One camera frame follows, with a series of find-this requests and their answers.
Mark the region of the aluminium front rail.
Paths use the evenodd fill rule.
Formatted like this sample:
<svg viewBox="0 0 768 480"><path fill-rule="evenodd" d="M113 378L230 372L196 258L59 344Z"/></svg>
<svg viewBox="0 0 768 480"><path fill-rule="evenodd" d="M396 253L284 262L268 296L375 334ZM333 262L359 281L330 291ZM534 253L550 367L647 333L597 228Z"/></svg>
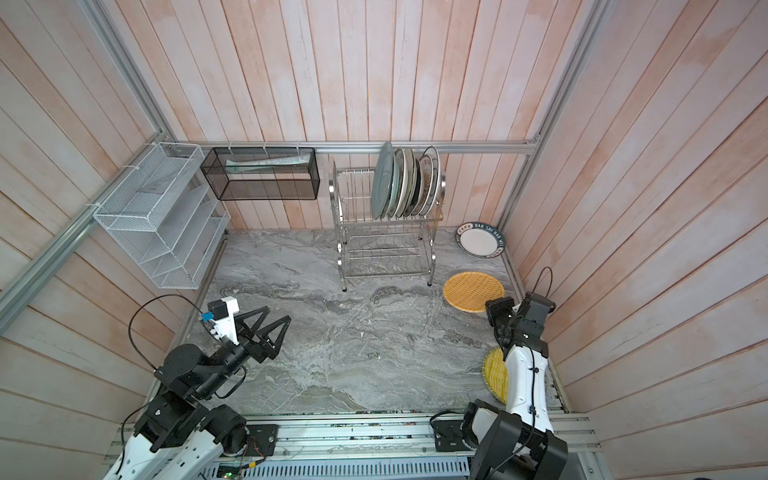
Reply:
<svg viewBox="0 0 768 480"><path fill-rule="evenodd" d="M413 458L468 455L468 451L438 452L431 414L312 414L246 416L249 426L277 425L275 461ZM569 453L600 452L586 414L555 413L555 435Z"/></svg>

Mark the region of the yellow woven plate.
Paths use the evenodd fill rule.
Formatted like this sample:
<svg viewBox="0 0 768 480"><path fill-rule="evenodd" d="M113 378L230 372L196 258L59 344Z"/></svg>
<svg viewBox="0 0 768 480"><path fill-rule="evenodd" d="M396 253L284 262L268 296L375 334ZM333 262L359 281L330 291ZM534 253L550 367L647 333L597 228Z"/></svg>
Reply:
<svg viewBox="0 0 768 480"><path fill-rule="evenodd" d="M485 356L482 365L484 382L493 397L502 404L508 398L508 371L500 347L495 347Z"/></svg>

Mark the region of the orange woven plate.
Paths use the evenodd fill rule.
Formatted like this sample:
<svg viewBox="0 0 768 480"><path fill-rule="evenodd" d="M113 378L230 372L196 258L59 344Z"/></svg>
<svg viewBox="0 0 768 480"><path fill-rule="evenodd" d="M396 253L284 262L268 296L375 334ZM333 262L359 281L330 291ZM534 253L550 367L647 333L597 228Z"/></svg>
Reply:
<svg viewBox="0 0 768 480"><path fill-rule="evenodd" d="M502 283L489 274L466 271L445 282L443 295L449 305L460 311L482 313L486 303L504 297L505 290Z"/></svg>

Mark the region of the white plate with black emblem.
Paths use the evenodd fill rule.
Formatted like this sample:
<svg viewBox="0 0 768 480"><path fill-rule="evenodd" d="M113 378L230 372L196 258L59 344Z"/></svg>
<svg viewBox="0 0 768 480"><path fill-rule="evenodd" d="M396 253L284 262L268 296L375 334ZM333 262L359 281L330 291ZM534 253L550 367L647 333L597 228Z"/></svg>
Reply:
<svg viewBox="0 0 768 480"><path fill-rule="evenodd" d="M432 175L431 175L427 201L425 202L424 208L421 211L421 214L426 216L429 214L429 212L437 203L437 196L440 191L441 185L443 184L443 168L442 168L442 162L440 160L439 152L437 151L435 146L429 146L424 151L424 153L431 160L431 163L432 163Z"/></svg>

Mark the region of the light green flower plate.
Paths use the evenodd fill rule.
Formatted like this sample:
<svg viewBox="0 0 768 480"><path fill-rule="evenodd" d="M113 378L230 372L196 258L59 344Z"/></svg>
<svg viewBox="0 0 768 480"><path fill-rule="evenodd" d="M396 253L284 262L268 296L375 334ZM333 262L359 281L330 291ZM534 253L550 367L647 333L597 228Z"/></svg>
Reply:
<svg viewBox="0 0 768 480"><path fill-rule="evenodd" d="M396 148L393 155L393 172L390 184L390 195L388 198L388 204L386 208L386 217L394 218L394 211L397 203L397 192L400 186L400 161L396 159L395 152L400 149Z"/></svg>

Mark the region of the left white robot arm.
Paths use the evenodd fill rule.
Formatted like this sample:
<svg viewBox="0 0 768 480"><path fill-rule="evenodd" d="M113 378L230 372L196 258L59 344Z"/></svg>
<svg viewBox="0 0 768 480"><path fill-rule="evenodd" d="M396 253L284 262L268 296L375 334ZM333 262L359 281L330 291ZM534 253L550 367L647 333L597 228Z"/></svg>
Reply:
<svg viewBox="0 0 768 480"><path fill-rule="evenodd" d="M233 297L212 301L201 323L219 343L211 355L194 344L175 347L156 368L160 387L139 408L131 435L122 435L121 454L108 479L193 479L221 456L240 461L242 474L273 455L278 427L250 427L226 404L208 407L219 389L246 363L273 360L281 351L290 316L266 320L261 307L241 312Z"/></svg>

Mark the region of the white plate with lettered rim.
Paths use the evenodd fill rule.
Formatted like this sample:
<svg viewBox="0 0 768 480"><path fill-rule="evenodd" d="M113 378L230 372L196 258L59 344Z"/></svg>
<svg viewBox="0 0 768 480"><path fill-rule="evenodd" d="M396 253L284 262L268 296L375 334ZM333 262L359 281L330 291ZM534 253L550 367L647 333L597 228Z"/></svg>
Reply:
<svg viewBox="0 0 768 480"><path fill-rule="evenodd" d="M454 238L462 251L478 258L498 257L506 247L501 231L483 222L467 222L460 225Z"/></svg>

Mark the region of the cream floral plate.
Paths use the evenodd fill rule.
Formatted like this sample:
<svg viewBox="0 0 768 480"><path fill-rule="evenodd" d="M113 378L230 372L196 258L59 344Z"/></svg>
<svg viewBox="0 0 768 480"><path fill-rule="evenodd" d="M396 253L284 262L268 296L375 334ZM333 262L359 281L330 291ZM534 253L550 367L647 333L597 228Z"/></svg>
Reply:
<svg viewBox="0 0 768 480"><path fill-rule="evenodd" d="M413 198L416 191L416 184L418 179L418 165L415 160L415 156L413 153L413 150L410 148L406 148L404 151L404 158L405 158L405 164L408 168L408 181L407 181L407 196L406 196L406 202L405 207L403 210L403 216L406 217L411 212L411 204L413 202Z"/></svg>

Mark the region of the grey green plain plate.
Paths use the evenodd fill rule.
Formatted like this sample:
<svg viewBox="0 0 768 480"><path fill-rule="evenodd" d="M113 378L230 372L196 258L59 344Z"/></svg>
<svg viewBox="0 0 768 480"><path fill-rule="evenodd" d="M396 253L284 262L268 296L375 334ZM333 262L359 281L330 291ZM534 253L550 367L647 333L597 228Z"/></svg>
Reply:
<svg viewBox="0 0 768 480"><path fill-rule="evenodd" d="M389 204L394 172L394 149L385 142L380 150L371 188L371 209L375 220L384 217Z"/></svg>

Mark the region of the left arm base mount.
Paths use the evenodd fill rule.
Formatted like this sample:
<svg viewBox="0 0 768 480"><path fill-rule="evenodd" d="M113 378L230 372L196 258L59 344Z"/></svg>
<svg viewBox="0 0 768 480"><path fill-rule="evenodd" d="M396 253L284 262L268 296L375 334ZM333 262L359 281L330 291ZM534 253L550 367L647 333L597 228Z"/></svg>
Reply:
<svg viewBox="0 0 768 480"><path fill-rule="evenodd" d="M244 416L227 405L219 405L203 418L200 429L210 433L225 456L272 456L278 433L277 424L247 425Z"/></svg>

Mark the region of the black mesh wall basket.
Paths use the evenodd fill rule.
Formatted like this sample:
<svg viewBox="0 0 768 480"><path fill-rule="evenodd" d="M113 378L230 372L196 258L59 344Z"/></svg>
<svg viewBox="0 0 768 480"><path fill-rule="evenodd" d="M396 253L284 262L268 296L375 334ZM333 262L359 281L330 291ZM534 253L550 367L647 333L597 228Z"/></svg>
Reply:
<svg viewBox="0 0 768 480"><path fill-rule="evenodd" d="M215 147L201 171L224 201L314 200L320 186L315 150L305 147Z"/></svg>

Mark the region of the white mesh wall shelf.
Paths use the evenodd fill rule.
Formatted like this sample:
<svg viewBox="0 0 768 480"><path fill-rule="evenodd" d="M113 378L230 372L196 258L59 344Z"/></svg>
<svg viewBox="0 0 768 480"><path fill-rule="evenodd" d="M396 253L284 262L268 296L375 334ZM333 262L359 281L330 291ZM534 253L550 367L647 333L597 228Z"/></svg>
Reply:
<svg viewBox="0 0 768 480"><path fill-rule="evenodd" d="M198 145L157 143L94 213L160 289L198 289L230 222L207 184L191 184L203 161Z"/></svg>

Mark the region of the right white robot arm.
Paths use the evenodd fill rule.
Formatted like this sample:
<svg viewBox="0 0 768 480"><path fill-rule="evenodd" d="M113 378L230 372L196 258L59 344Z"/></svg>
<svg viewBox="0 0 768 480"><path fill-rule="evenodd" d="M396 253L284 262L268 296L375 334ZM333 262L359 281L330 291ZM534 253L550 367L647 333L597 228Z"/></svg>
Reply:
<svg viewBox="0 0 768 480"><path fill-rule="evenodd" d="M505 407L471 402L463 440L475 449L471 479L558 479L568 461L567 442L554 434L546 406L548 344L544 323L556 304L528 292L516 303L486 303L486 314L507 370Z"/></svg>

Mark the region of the horizontal aluminium wall rail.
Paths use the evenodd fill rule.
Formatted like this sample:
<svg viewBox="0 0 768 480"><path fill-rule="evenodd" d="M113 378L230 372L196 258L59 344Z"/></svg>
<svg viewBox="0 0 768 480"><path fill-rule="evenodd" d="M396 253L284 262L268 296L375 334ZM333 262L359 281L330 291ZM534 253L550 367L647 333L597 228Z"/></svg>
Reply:
<svg viewBox="0 0 768 480"><path fill-rule="evenodd" d="M219 141L191 142L191 145L199 145L202 149L221 147L296 150L311 148L318 154L374 154L378 153L385 143L390 143L395 148L411 148L413 150L435 147L440 154L531 154L538 148L536 141L525 140Z"/></svg>

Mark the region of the dark blue oval plate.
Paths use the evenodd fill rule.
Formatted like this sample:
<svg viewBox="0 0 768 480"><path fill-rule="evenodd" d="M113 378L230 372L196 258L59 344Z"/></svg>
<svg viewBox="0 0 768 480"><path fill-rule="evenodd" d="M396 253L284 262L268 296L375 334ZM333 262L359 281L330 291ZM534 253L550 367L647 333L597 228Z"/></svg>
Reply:
<svg viewBox="0 0 768 480"><path fill-rule="evenodd" d="M421 195L421 166L420 166L420 160L415 159L414 160L414 173L413 173L413 179L414 179L414 188L411 196L411 202L409 204L409 210L408 214L410 216L413 216L415 214L416 206L419 202L419 198Z"/></svg>

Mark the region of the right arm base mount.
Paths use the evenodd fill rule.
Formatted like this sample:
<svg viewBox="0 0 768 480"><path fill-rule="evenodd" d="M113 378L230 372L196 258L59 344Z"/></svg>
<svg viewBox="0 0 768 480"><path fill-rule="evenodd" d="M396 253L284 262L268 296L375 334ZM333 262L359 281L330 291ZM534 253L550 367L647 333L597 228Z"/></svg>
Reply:
<svg viewBox="0 0 768 480"><path fill-rule="evenodd" d="M437 452L464 452L472 448L465 442L463 436L463 421L460 419L435 419L430 421L434 433L434 444Z"/></svg>

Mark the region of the stainless steel dish rack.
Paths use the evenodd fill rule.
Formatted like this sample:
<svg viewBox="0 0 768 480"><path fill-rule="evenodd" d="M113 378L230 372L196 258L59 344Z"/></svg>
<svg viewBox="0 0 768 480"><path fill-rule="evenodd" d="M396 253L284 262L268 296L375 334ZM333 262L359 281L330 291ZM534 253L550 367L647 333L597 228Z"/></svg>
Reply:
<svg viewBox="0 0 768 480"><path fill-rule="evenodd" d="M332 167L328 190L336 233L341 289L353 280L418 276L431 286L436 271L435 237L442 220L445 177L427 214L375 219L370 213L373 167Z"/></svg>

